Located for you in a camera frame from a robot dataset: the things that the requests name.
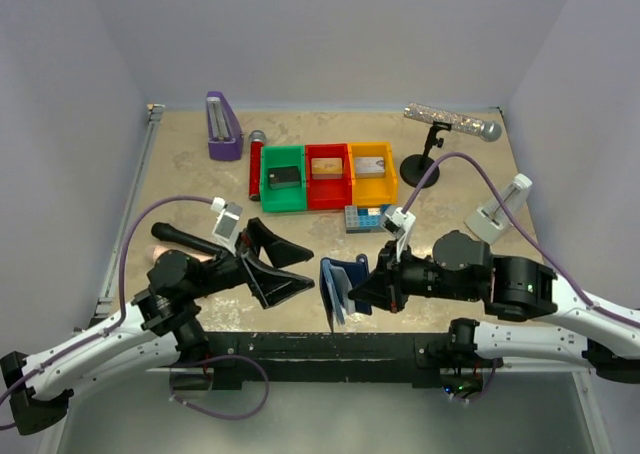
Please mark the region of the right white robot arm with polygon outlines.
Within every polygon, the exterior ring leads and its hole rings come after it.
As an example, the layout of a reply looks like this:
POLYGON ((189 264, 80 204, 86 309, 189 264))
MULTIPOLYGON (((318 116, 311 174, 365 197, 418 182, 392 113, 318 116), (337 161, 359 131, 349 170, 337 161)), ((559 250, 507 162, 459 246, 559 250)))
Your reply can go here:
POLYGON ((639 381, 638 312, 614 307, 606 316, 607 302, 584 301, 549 267, 494 255, 459 231, 438 239, 424 258, 387 242, 375 269, 348 296, 392 313, 412 296, 481 302, 497 323, 453 320, 445 340, 425 350, 442 368, 538 358, 592 368, 613 382, 639 381))

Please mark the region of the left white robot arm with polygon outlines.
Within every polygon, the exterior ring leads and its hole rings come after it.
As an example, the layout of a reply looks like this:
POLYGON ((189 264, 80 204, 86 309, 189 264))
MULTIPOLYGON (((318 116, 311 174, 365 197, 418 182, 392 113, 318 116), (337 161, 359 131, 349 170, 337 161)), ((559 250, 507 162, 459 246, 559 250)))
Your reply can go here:
POLYGON ((252 218, 232 241, 206 241, 157 222, 152 235, 176 244, 147 274, 148 285, 120 312, 37 355, 13 351, 1 359, 11 428, 26 436, 62 420, 70 400, 87 387, 149 362, 195 366, 211 349, 197 319, 197 300, 246 285, 264 309, 314 286, 289 266, 312 250, 288 241, 252 218))

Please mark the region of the navy blue card holder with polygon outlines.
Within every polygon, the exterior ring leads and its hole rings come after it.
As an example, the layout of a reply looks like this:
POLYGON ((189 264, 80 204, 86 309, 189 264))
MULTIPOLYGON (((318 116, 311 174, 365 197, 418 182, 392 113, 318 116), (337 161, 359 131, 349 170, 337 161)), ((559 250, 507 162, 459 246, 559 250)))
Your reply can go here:
POLYGON ((368 258, 359 254, 354 261, 341 261, 324 257, 320 261, 319 289, 329 331, 344 325, 345 318, 353 314, 371 316, 372 306, 364 301, 354 301, 348 293, 369 276, 368 258))

